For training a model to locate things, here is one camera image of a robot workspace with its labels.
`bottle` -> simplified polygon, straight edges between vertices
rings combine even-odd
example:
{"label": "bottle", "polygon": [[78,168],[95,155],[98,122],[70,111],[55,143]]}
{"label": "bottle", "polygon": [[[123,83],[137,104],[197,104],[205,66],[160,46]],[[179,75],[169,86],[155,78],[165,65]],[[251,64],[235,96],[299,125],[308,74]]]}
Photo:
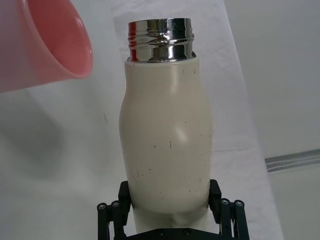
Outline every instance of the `bottle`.
{"label": "bottle", "polygon": [[138,233],[205,229],[213,136],[191,20],[129,23],[119,130]]}

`black metal bracket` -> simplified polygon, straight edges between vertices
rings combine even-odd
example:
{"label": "black metal bracket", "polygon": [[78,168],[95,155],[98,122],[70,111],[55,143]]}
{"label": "black metal bracket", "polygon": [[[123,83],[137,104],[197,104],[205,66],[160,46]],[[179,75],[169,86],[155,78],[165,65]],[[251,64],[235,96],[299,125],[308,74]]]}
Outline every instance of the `black metal bracket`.
{"label": "black metal bracket", "polygon": [[159,228],[126,236],[131,206],[131,197],[127,181],[120,185],[118,200],[107,205],[100,203],[98,211],[98,240],[110,240],[109,223],[113,222],[114,240],[250,240],[245,214],[245,204],[241,200],[230,202],[222,198],[218,182],[210,180],[208,205],[214,221],[219,224],[219,234],[192,228]]}

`pink cup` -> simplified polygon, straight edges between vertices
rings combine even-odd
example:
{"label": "pink cup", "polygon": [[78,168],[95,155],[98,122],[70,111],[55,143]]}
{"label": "pink cup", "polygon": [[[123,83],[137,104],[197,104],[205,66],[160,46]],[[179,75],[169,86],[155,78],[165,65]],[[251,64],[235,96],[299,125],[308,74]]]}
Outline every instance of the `pink cup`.
{"label": "pink cup", "polygon": [[0,92],[92,70],[88,33],[70,0],[0,1]]}

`white bottle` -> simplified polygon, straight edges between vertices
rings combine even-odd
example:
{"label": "white bottle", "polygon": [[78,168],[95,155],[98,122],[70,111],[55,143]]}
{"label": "white bottle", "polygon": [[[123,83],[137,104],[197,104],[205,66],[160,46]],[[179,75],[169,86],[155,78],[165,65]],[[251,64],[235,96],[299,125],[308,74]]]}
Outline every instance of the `white bottle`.
{"label": "white bottle", "polygon": [[203,230],[213,127],[191,20],[131,22],[128,39],[119,128],[136,230]]}

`metal bottle neck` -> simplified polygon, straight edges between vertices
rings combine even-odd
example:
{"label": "metal bottle neck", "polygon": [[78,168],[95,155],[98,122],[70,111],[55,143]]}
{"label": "metal bottle neck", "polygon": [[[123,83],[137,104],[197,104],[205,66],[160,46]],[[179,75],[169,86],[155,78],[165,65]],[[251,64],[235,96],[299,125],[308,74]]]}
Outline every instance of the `metal bottle neck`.
{"label": "metal bottle neck", "polygon": [[163,18],[129,23],[132,62],[175,62],[196,57],[190,18]]}

